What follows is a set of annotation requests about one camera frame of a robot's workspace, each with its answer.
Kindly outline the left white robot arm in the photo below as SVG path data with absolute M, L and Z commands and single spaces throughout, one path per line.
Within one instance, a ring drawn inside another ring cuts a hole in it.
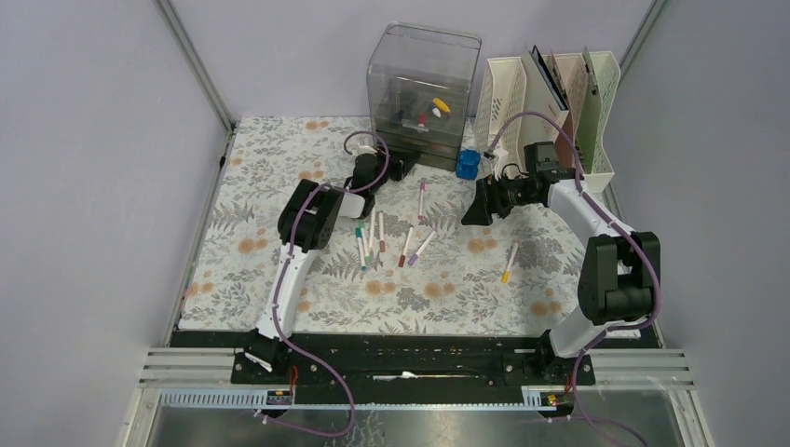
M 339 218 L 364 219 L 373 214 L 375 193 L 388 181 L 403 180 L 420 155 L 397 151 L 360 153 L 343 186 L 303 180 L 279 216 L 281 246 L 276 278 L 248 340 L 246 360 L 268 383 L 289 370 L 285 341 L 293 334 L 295 308 L 308 270 L 329 243 Z

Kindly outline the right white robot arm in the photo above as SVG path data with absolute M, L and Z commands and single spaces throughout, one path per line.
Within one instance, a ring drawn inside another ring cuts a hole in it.
M 524 147 L 527 165 L 515 178 L 490 174 L 475 184 L 464 225 L 488 226 L 520 206 L 540 204 L 559 215 L 585 245 L 578 305 L 544 332 L 534 359 L 536 375 L 556 384 L 571 371 L 571 358 L 611 331 L 641 330 L 661 307 L 661 245 L 655 234 L 636 232 L 590 195 L 582 175 L 548 156 L 550 142 Z

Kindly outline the green clipboard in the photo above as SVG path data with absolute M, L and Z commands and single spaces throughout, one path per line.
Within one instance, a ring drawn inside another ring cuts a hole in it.
M 610 172 L 603 136 L 620 83 L 620 66 L 611 51 L 582 51 L 588 81 L 577 130 L 577 147 L 586 174 Z

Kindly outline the purple cap white marker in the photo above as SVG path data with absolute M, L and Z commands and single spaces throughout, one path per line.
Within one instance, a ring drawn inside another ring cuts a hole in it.
M 437 232 L 435 230 L 432 230 L 429 233 L 429 235 L 425 238 L 425 240 L 420 244 L 420 246 L 417 248 L 417 250 L 411 256 L 411 258 L 408 260 L 408 264 L 409 265 L 414 265 L 417 262 L 419 257 L 425 251 L 425 249 L 430 244 L 430 242 L 436 237 L 436 235 L 437 235 Z

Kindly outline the rust cap white marker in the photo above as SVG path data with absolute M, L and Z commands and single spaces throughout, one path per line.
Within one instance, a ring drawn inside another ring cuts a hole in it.
M 379 211 L 377 213 L 377 229 L 378 229 L 378 245 L 379 245 L 379 252 L 384 253 L 386 251 L 386 240 L 385 240 L 385 222 L 384 222 L 384 213 Z

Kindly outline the pink cap white marker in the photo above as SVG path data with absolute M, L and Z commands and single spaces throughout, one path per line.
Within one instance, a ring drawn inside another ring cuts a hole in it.
M 422 180 L 419 185 L 419 196 L 418 196 L 418 215 L 417 219 L 422 222 L 424 220 L 424 210 L 425 210 L 425 193 L 426 193 L 426 181 Z

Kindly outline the beige notebook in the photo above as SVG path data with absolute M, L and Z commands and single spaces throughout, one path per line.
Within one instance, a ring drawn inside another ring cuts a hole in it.
M 564 120 L 567 106 L 557 84 L 553 80 L 547 63 L 537 46 L 528 48 L 521 56 L 526 74 L 524 111 L 535 112 L 549 118 L 547 121 L 537 115 L 521 118 L 519 144 L 526 146 L 535 142 L 555 142 L 559 136 L 557 119 Z

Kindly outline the teal cap white marker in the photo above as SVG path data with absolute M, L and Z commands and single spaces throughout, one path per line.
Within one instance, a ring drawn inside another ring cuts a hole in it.
M 367 245 L 365 243 L 365 238 L 363 231 L 360 227 L 355 228 L 355 236 L 359 251 L 360 263 L 361 263 L 361 270 L 367 270 Z

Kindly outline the yellow cap white marker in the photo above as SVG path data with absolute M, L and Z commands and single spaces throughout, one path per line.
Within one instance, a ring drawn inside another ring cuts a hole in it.
M 511 270 L 515 263 L 517 252 L 519 250 L 519 243 L 514 242 L 508 252 L 508 260 L 501 276 L 501 282 L 507 284 L 510 280 Z

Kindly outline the yellow small bottle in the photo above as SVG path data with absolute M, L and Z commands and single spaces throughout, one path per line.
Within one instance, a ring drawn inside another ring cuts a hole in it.
M 443 101 L 441 98 L 439 98 L 439 97 L 434 97 L 432 99 L 432 103 L 442 113 L 449 114 L 451 112 L 450 106 L 445 101 Z

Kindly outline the clear acrylic drawer organizer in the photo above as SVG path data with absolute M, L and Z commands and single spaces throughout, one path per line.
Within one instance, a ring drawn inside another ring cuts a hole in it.
M 393 151 L 421 154 L 418 163 L 453 171 L 461 151 L 482 38 L 402 21 L 389 24 L 368 62 L 366 86 L 373 131 Z M 451 108 L 442 118 L 430 107 Z M 428 117 L 420 128 L 417 118 Z

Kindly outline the pink clipboard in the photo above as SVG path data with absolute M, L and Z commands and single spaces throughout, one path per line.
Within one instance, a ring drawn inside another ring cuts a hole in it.
M 563 121 L 563 131 L 576 140 L 577 127 L 586 98 L 588 76 L 584 60 L 580 53 L 550 54 L 544 57 L 553 80 L 560 89 L 567 106 L 567 114 Z

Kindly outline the brown cap white marker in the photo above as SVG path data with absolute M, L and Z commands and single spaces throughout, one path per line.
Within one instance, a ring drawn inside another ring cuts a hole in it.
M 413 238 L 413 233 L 414 233 L 414 227 L 412 225 L 409 225 L 405 240 L 402 244 L 401 256 L 398 261 L 399 268 L 403 268 L 406 263 L 406 255 L 408 254 L 409 251 L 409 247 Z

